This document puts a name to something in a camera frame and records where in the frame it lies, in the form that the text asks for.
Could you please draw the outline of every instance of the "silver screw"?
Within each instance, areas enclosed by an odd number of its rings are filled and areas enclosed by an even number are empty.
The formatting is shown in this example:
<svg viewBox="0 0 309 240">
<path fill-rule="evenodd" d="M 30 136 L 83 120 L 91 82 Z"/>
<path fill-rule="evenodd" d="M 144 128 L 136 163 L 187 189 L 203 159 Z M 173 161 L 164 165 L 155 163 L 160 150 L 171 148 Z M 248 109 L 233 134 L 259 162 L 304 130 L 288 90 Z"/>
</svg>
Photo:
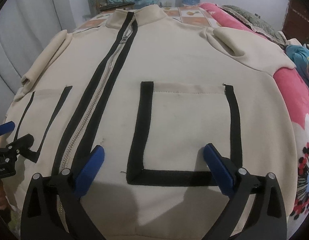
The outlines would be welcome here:
<svg viewBox="0 0 309 240">
<path fill-rule="evenodd" d="M 240 168 L 238 171 L 239 171 L 239 173 L 240 173 L 241 175 L 246 175 L 246 174 L 247 174 L 247 170 L 244 169 L 244 168 Z"/>
<path fill-rule="evenodd" d="M 61 174 L 62 175 L 68 175 L 70 173 L 70 170 L 69 169 L 64 169 Z"/>
<path fill-rule="evenodd" d="M 271 179 L 275 179 L 275 178 L 276 178 L 276 175 L 273 174 L 272 172 L 269 172 L 269 173 L 268 173 L 268 176 L 269 176 L 269 178 L 271 178 Z"/>
<path fill-rule="evenodd" d="M 39 174 L 39 173 L 36 173 L 36 174 L 34 174 L 34 175 L 32 176 L 32 178 L 33 178 L 33 179 L 38 179 L 38 178 L 40 178 L 40 174 Z"/>
</svg>

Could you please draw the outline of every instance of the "zipper teeth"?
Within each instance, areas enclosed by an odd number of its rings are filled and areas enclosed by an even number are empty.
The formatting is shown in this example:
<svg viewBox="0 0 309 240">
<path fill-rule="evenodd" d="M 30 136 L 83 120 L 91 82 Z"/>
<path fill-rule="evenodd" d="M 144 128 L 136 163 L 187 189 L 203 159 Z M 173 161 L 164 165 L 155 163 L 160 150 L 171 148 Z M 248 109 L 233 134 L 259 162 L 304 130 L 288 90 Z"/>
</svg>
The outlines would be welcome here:
<svg viewBox="0 0 309 240">
<path fill-rule="evenodd" d="M 67 164 L 68 164 L 68 161 L 69 161 L 70 154 L 71 154 L 71 152 L 72 152 L 72 149 L 73 149 L 73 147 L 74 147 L 76 141 L 78 140 L 79 136 L 81 135 L 81 133 L 82 133 L 82 131 L 83 131 L 83 128 L 85 127 L 86 123 L 88 122 L 88 120 L 89 120 L 89 118 L 90 118 L 90 116 L 91 116 L 91 114 L 92 114 L 94 108 L 96 107 L 96 104 L 97 104 L 97 102 L 98 102 L 98 100 L 99 100 L 99 98 L 100 98 L 100 96 L 101 96 L 101 93 L 102 93 L 102 91 L 103 91 L 103 89 L 104 89 L 104 86 L 105 86 L 105 84 L 107 83 L 107 81 L 108 81 L 108 79 L 109 79 L 109 76 L 110 76 L 110 73 L 111 73 L 111 71 L 112 71 L 112 69 L 113 69 L 114 58 L 115 58 L 115 56 L 116 56 L 116 55 L 118 54 L 118 52 L 121 50 L 123 44 L 126 43 L 126 41 L 127 41 L 127 39 L 128 39 L 128 36 L 130 36 L 130 34 L 132 33 L 132 32 L 130 32 L 130 33 L 128 34 L 128 31 L 129 31 L 129 30 L 130 30 L 130 27 L 128 27 L 128 28 L 125 30 L 125 32 L 124 32 L 124 34 L 123 34 L 123 37 L 122 37 L 122 39 L 121 39 L 121 41 L 120 41 L 120 43 L 119 43 L 119 45 L 118 45 L 116 51 L 112 54 L 112 56 L 111 56 L 111 58 L 110 58 L 110 61 L 109 61 L 109 64 L 108 64 L 108 67 L 107 67 L 107 71 L 106 71 L 106 73 L 105 73 L 105 75 L 104 75 L 104 78 L 103 78 L 103 80 L 102 80 L 101 86 L 100 86 L 100 88 L 98 89 L 98 91 L 97 91 L 97 93 L 96 93 L 96 95 L 95 95 L 95 97 L 94 97 L 94 99 L 93 99 L 93 101 L 92 101 L 92 104 L 91 104 L 90 107 L 89 107 L 88 112 L 85 114 L 85 117 L 84 117 L 83 121 L 81 122 L 81 124 L 80 124 L 78 130 L 76 131 L 74 137 L 72 138 L 71 142 L 69 143 L 69 145 L 68 145 L 68 147 L 67 147 L 67 149 L 66 149 L 66 152 L 65 152 L 65 154 L 64 154 L 64 158 L 63 158 L 63 161 L 62 161 L 62 164 L 61 164 L 61 171 L 62 171 L 63 169 L 66 168 L 66 166 L 67 166 Z M 59 214 L 62 214 L 62 213 L 63 213 L 63 207 L 62 207 L 61 201 L 59 202 L 59 209 L 58 209 L 58 210 L 59 210 Z"/>
</svg>

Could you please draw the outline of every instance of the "chair seat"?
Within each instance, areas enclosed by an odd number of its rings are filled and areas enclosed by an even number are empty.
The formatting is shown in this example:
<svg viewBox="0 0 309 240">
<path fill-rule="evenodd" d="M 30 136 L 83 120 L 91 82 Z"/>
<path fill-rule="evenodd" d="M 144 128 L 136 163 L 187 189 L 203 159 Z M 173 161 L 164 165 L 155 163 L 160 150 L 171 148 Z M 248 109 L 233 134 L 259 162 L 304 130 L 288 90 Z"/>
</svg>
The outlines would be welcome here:
<svg viewBox="0 0 309 240">
<path fill-rule="evenodd" d="M 110 3 L 105 6 L 100 6 L 100 11 L 107 11 L 114 8 L 120 8 L 120 7 L 129 7 L 134 5 L 134 2 L 116 2 L 116 3 Z"/>
</svg>

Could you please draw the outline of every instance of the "brown wooden door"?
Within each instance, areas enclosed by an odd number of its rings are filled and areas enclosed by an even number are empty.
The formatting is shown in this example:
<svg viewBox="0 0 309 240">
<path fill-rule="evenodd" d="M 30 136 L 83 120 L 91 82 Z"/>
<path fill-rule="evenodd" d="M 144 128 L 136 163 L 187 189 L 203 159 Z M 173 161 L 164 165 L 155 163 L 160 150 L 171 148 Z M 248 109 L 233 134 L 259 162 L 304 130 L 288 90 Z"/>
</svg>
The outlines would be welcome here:
<svg viewBox="0 0 309 240">
<path fill-rule="evenodd" d="M 301 44 L 309 43 L 309 12 L 300 0 L 289 0 L 282 32 L 287 40 L 296 38 Z"/>
</svg>

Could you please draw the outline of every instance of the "blue gripper pad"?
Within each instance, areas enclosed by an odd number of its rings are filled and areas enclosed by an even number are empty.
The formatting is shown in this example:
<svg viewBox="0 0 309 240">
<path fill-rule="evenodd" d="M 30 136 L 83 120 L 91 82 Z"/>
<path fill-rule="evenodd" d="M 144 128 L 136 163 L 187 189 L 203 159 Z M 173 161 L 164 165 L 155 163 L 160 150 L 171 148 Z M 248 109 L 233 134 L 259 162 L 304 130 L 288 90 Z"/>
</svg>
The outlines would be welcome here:
<svg viewBox="0 0 309 240">
<path fill-rule="evenodd" d="M 223 159 L 226 158 L 223 158 L 213 144 L 209 143 L 204 147 L 204 159 L 222 194 L 232 197 L 235 194 L 235 181 L 223 163 Z"/>
<path fill-rule="evenodd" d="M 86 165 L 75 179 L 74 195 L 80 198 L 87 194 L 93 180 L 104 162 L 104 149 L 97 145 Z"/>
<path fill-rule="evenodd" d="M 15 124 L 12 121 L 0 125 L 0 136 L 8 132 L 12 132 L 14 128 Z"/>
</svg>

